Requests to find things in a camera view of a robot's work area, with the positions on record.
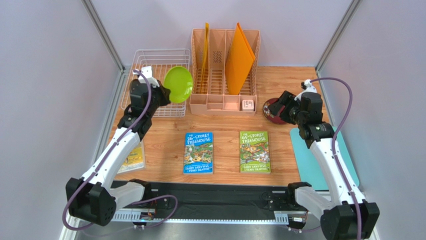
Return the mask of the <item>red floral plate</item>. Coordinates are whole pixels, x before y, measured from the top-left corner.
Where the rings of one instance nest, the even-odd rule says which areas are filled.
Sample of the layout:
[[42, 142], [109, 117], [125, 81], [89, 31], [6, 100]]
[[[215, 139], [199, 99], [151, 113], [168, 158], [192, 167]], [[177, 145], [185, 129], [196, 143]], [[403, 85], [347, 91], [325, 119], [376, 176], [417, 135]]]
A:
[[270, 112], [268, 109], [268, 106], [275, 102], [276, 100], [278, 100], [279, 98], [271, 98], [269, 100], [267, 100], [263, 107], [262, 107], [262, 111], [263, 111], [263, 116], [270, 122], [274, 123], [274, 124], [278, 124], [278, 125], [283, 125], [283, 124], [292, 124], [294, 125], [294, 121], [291, 120], [291, 118], [289, 116], [270, 116]]

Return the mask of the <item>lime green plate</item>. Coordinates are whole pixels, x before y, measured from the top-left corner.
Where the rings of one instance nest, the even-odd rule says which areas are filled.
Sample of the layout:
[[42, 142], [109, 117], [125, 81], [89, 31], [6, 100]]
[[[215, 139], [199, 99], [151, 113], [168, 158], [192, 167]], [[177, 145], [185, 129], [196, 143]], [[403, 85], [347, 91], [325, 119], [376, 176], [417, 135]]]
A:
[[170, 90], [169, 100], [172, 103], [180, 104], [192, 94], [194, 81], [191, 73], [185, 67], [175, 66], [166, 73], [163, 85]]

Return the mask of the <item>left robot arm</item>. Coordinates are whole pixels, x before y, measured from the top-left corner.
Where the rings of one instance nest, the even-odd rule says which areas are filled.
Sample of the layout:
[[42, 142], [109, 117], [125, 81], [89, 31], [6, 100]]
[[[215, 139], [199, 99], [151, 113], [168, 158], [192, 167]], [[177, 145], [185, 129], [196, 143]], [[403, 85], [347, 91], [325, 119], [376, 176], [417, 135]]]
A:
[[152, 126], [152, 117], [159, 107], [170, 104], [170, 90], [155, 80], [149, 84], [133, 80], [130, 84], [131, 103], [121, 118], [113, 139], [98, 160], [80, 178], [70, 178], [65, 185], [66, 216], [88, 222], [89, 226], [106, 226], [116, 211], [143, 200], [150, 184], [133, 179], [112, 188], [112, 183], [131, 151], [141, 142]]

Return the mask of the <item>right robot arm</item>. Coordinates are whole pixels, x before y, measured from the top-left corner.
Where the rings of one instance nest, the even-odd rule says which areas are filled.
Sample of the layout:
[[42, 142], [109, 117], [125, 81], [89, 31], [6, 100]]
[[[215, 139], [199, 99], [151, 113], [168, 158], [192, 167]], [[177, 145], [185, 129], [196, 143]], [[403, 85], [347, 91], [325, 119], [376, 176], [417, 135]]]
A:
[[322, 107], [321, 95], [306, 91], [298, 96], [284, 91], [263, 106], [268, 120], [298, 127], [301, 139], [320, 166], [330, 200], [307, 182], [289, 184], [290, 196], [294, 204], [319, 219], [327, 240], [369, 239], [380, 215], [379, 207], [366, 200], [352, 179], [340, 153], [337, 132], [323, 120]]

